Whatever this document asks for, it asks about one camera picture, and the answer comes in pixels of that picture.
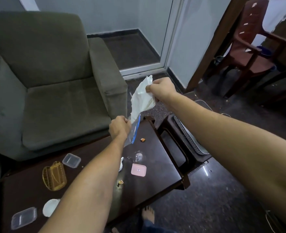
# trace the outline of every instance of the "wooden door frame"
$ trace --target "wooden door frame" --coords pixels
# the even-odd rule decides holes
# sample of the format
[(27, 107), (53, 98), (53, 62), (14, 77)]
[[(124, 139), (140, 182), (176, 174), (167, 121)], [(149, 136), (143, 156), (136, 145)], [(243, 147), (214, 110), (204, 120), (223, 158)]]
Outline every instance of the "wooden door frame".
[(231, 0), (220, 23), (216, 28), (214, 36), (210, 42), (210, 45), (207, 48), (206, 53), (204, 54), (198, 68), (193, 74), (191, 80), (189, 81), (185, 92), (191, 92), (198, 86), (199, 80), (203, 77), (203, 74), (206, 72), (209, 64), (214, 59), (215, 54), (222, 45), (224, 39), (229, 33), (231, 27), (238, 18), (242, 8), (248, 0)]

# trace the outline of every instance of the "crumpled paper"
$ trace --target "crumpled paper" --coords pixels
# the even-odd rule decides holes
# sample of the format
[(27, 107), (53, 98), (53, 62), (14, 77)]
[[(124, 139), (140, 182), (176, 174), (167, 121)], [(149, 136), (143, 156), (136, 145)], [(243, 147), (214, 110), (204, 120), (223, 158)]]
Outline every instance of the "crumpled paper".
[(131, 104), (132, 104), (131, 124), (133, 124), (136, 121), (141, 112), (150, 110), (156, 105), (153, 94), (150, 92), (147, 93), (145, 90), (146, 86), (151, 85), (152, 83), (153, 83), (153, 75), (150, 75), (140, 83), (140, 85), (134, 92), (131, 99)]

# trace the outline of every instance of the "white paper cup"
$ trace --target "white paper cup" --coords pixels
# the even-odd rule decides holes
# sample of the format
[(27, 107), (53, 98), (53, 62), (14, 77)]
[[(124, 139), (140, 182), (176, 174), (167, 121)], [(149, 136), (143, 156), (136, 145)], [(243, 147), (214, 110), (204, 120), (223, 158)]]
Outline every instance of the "white paper cup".
[(54, 210), (56, 209), (56, 207), (58, 206), (59, 202), (60, 202), (60, 199), (48, 200), (47, 203), (45, 203), (43, 207), (44, 216), (50, 217), (52, 213), (54, 212)]

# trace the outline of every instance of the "plastic lid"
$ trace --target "plastic lid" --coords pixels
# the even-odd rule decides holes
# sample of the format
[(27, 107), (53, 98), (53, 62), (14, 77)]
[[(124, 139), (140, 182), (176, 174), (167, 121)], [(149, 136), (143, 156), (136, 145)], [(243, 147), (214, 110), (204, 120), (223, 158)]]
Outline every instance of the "plastic lid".
[(32, 222), (34, 222), (37, 218), (37, 209), (35, 207), (25, 209), (21, 212), (17, 212), (12, 216), (11, 219), (11, 229), (15, 230), (20, 227), (24, 227)]
[(67, 154), (64, 159), (62, 160), (62, 163), (66, 166), (69, 166), (71, 168), (77, 168), (81, 161), (81, 158), (73, 155), (73, 154)]

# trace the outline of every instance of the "tiled floor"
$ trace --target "tiled floor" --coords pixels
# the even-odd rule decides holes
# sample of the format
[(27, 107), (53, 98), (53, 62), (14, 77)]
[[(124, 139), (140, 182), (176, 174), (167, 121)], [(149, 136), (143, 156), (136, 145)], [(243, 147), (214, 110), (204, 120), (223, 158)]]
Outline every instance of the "tiled floor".
[[(154, 75), (154, 79), (164, 76), (167, 75)], [(223, 80), (220, 80), (220, 76), (213, 76), (207, 84), (199, 84), (191, 97), (206, 101), (216, 112), (230, 114), (286, 139), (286, 115), (258, 105), (269, 95), (286, 88), (286, 80), (277, 83), (280, 86), (277, 91), (271, 91), (270, 87), (259, 96), (257, 92), (250, 90), (226, 101), (220, 93), (224, 94), (236, 78), (235, 71), (230, 72)], [(127, 81), (128, 92), (133, 94), (142, 80), (143, 78)], [(130, 99), (129, 96), (128, 114), (131, 112)], [(156, 119), (156, 127), (169, 114), (162, 103), (144, 112), (144, 115), (151, 115)], [(178, 232), (272, 232), (260, 203), (214, 158), (191, 173), (189, 178), (191, 186), (187, 190), (174, 190), (152, 204), (156, 211), (157, 225)], [(116, 227), (120, 233), (138, 232), (138, 219), (139, 214), (134, 215)]]
[(151, 46), (138, 33), (103, 40), (120, 70), (160, 61), (159, 56), (153, 53)]

